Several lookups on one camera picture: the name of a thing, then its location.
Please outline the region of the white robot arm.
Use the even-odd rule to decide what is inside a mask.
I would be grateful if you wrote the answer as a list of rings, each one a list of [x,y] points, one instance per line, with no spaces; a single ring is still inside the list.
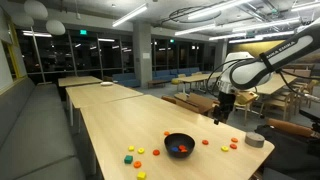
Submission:
[[[320,22],[314,21],[304,30],[254,58],[248,52],[229,53],[219,82],[218,100],[212,113],[214,123],[225,123],[233,110],[236,93],[265,84],[274,71],[320,48]]]

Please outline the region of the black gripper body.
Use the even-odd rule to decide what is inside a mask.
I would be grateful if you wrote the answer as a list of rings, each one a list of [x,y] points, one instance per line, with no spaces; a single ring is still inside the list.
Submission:
[[[236,96],[234,94],[226,94],[219,92],[218,101],[219,105],[214,108],[213,117],[220,122],[226,123],[229,114],[233,110]]]

